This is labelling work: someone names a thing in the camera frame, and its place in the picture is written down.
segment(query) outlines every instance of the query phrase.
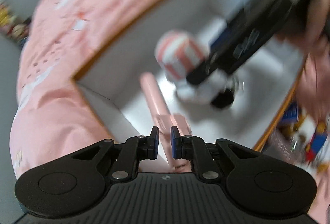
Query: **open box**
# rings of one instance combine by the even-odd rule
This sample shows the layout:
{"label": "open box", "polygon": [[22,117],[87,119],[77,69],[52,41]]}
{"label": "open box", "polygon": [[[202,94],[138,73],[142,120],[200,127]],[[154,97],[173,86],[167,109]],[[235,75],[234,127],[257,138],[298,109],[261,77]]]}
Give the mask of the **open box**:
{"label": "open box", "polygon": [[[226,26],[225,18],[246,0],[161,0],[142,12],[97,52],[74,80],[104,126],[123,143],[149,135],[154,126],[139,84],[144,71],[152,72],[172,113],[184,115],[195,136],[214,143],[227,138],[260,150],[289,104],[304,58],[287,44],[270,40],[235,75],[244,82],[230,108],[187,104],[177,99],[175,87],[157,64],[154,49],[168,30],[183,29],[206,46]],[[168,165],[161,145],[156,168]]]}

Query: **round joint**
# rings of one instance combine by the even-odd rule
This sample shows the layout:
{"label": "round joint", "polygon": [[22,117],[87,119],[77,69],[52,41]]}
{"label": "round joint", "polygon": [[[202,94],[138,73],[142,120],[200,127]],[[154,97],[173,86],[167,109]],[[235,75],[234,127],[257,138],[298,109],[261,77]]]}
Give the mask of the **round joint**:
{"label": "round joint", "polygon": [[112,177],[115,179],[124,179],[128,177],[128,173],[125,171],[116,171],[113,172]]}
{"label": "round joint", "polygon": [[219,174],[214,171],[207,171],[203,174],[203,178],[205,179],[216,179],[219,177]]}

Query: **blue package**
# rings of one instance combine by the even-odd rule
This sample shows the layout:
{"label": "blue package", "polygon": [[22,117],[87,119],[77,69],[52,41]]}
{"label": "blue package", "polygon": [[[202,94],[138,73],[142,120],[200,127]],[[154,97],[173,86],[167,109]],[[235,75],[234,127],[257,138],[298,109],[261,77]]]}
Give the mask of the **blue package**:
{"label": "blue package", "polygon": [[297,123],[299,116],[299,108],[297,102],[292,102],[283,114],[278,126],[289,125],[291,123]]}

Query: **red and blue object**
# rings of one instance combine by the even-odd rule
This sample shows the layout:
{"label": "red and blue object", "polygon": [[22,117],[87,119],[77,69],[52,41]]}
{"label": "red and blue object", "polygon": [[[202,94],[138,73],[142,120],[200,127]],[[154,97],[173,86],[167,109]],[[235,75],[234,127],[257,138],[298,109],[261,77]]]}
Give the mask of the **red and blue object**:
{"label": "red and blue object", "polygon": [[314,133],[311,142],[306,147],[306,161],[314,161],[316,155],[319,153],[323,147],[325,141],[327,140],[327,133]]}

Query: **pink and white striped object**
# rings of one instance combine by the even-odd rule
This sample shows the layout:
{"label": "pink and white striped object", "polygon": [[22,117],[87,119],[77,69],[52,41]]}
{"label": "pink and white striped object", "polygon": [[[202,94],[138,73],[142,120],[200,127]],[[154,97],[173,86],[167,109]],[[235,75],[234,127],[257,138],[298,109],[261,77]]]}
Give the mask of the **pink and white striped object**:
{"label": "pink and white striped object", "polygon": [[171,82],[184,79],[208,54],[207,46],[202,46],[182,30],[165,33],[155,50],[156,60]]}

